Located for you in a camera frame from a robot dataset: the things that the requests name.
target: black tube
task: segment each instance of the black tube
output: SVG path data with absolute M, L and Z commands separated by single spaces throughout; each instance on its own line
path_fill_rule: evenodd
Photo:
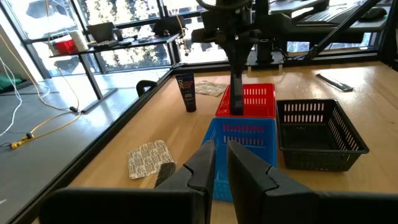
M 193 79 L 193 73 L 176 75 L 175 79 L 177 79 L 178 88 L 181 91 L 187 112 L 196 111 L 197 103 L 195 98 L 195 80 Z

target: black basket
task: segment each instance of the black basket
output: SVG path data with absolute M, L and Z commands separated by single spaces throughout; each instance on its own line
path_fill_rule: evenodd
M 369 152 L 336 100 L 277 101 L 277 125 L 288 169 L 347 171 Z

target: red box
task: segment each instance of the red box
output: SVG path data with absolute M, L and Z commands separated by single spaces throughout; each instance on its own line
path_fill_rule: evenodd
M 60 54 L 71 54 L 77 52 L 77 48 L 73 40 L 56 42 L 55 46 L 57 46 L 58 52 L 60 52 Z
M 242 118 L 229 113 L 229 88 L 228 85 L 223 99 L 218 106 L 217 117 Z M 243 84 L 243 117 L 245 118 L 275 118 L 275 86 L 270 83 Z

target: monitor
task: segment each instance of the monitor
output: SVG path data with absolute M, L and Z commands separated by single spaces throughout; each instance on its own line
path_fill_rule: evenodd
M 97 43 L 105 40 L 113 40 L 112 30 L 115 28 L 113 22 L 87 26 L 88 32 Z

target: gray floor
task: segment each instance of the gray floor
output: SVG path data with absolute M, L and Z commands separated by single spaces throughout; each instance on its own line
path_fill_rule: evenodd
M 34 198 L 59 174 L 71 161 L 79 156 L 93 140 L 108 128 L 138 98 L 134 88 L 139 80 L 158 80 L 165 71 L 142 72 L 140 75 L 122 73 L 97 76 L 99 86 L 106 93 L 109 88 L 121 88 L 102 102 L 90 114 L 83 115 L 78 121 L 42 139 L 28 142 L 16 150 L 0 147 L 0 223 L 6 223 L 20 209 Z M 76 89 L 81 108 L 95 100 L 95 95 L 84 76 L 68 77 Z M 75 105 L 73 94 L 61 78 L 43 82 L 52 92 L 45 100 L 61 107 Z M 20 93 L 34 93 L 30 86 Z M 18 141 L 39 123 L 62 112 L 44 106 L 37 95 L 22 95 L 24 100 L 16 114 L 14 126 L 10 132 L 0 137 L 0 144 Z M 11 122 L 12 112 L 18 100 L 14 95 L 0 95 L 0 129 Z M 52 121 L 37 131 L 45 133 L 73 119 L 68 114 Z

